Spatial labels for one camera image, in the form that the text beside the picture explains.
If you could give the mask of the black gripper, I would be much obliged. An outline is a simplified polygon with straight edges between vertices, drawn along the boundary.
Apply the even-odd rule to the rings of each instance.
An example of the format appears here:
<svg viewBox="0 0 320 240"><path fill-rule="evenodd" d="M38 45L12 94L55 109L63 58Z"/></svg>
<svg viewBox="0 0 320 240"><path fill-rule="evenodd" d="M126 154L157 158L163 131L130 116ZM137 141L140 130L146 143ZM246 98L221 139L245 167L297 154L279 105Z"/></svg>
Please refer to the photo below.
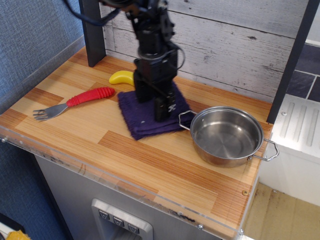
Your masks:
<svg viewBox="0 0 320 240"><path fill-rule="evenodd" d="M134 60L133 79L138 102L154 100L156 122L165 121L176 109L173 79L178 71L178 51L170 49L159 56L142 56Z"/></svg>

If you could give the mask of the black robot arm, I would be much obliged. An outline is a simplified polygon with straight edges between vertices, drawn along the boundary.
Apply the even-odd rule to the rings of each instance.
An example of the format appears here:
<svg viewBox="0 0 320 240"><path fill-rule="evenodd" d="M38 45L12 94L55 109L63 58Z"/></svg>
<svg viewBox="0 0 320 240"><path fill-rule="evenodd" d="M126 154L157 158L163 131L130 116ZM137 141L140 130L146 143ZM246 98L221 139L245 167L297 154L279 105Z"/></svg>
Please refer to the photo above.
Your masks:
<svg viewBox="0 0 320 240"><path fill-rule="evenodd" d="M154 100L154 119L166 120L176 109L173 79L178 74L178 51L181 48L172 42L174 23L168 14L165 0L103 0L101 3L114 10L107 16L94 20L74 11L69 2L64 4L78 19L93 26L102 27L115 18L120 11L131 21L136 39L138 55L134 60L133 74L135 94L138 102Z"/></svg>

